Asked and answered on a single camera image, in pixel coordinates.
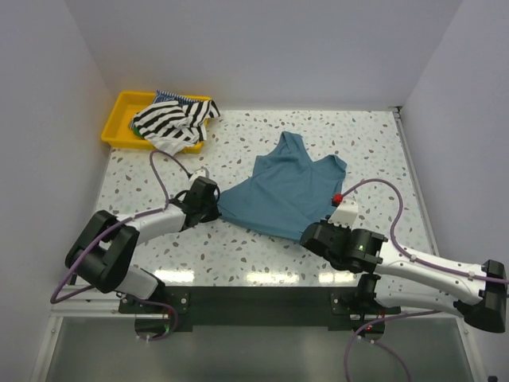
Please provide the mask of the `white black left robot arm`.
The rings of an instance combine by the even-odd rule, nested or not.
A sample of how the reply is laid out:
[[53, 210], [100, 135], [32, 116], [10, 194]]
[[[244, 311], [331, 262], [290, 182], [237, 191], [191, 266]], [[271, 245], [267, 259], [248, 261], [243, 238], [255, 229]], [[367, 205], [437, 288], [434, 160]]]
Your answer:
[[178, 193], [163, 208], [133, 216], [98, 211], [67, 254], [65, 266], [96, 290], [130, 295], [145, 311], [156, 312], [165, 302], [165, 284], [131, 265], [134, 250], [159, 236], [218, 219], [219, 198], [218, 185], [199, 176], [190, 189]]

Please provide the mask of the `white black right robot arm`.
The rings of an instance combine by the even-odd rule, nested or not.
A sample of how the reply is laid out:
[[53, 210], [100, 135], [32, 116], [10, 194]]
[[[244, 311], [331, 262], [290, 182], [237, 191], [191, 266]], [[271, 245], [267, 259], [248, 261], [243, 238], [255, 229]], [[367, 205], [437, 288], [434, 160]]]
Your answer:
[[344, 303], [360, 313], [390, 308], [437, 310], [479, 330], [506, 330], [507, 278], [502, 263], [454, 263], [384, 235], [335, 226], [326, 220], [304, 230], [300, 244], [338, 271], [360, 276]]

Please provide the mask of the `blue ribbed tank top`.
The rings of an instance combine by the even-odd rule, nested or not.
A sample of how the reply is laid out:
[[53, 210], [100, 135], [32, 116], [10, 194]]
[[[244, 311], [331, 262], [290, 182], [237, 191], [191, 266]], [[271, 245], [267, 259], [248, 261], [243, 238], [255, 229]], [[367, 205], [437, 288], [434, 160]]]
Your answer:
[[231, 224], [297, 242], [310, 224], [332, 214], [346, 175], [338, 156], [314, 161], [299, 134], [283, 131], [276, 147], [255, 159], [252, 175], [221, 193], [220, 213]]

